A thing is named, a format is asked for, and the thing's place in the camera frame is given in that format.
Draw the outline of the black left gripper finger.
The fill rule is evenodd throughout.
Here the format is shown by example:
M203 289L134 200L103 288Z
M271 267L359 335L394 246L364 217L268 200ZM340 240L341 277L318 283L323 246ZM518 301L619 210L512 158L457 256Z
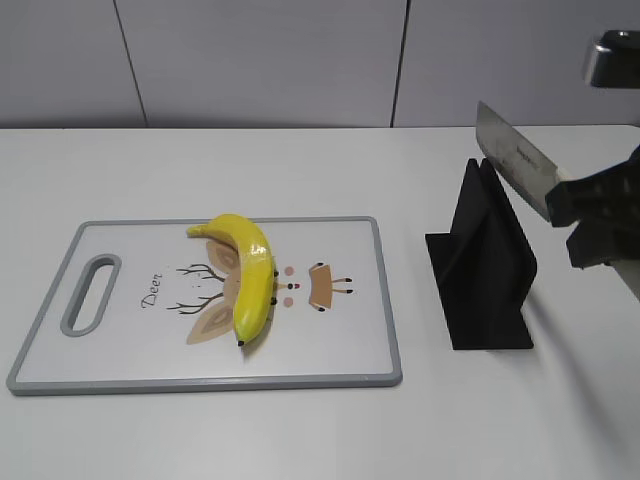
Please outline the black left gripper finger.
M627 160L582 179L559 182L545 201L554 227L589 220L638 228L639 162Z

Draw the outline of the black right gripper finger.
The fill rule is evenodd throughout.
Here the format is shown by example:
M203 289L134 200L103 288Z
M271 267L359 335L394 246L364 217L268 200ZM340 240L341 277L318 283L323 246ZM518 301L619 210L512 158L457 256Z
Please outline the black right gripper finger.
M639 259L639 217L566 215L565 225L577 226L566 246L575 268L589 268L615 261Z

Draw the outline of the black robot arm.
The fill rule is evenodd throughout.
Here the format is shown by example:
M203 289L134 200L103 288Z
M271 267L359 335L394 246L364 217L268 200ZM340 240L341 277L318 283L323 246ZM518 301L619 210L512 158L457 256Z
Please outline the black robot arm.
M597 88L639 87L639 33L608 30L594 42L585 80ZM593 175L561 181L545 196L551 224L577 227L566 241L571 265L639 258L639 151Z

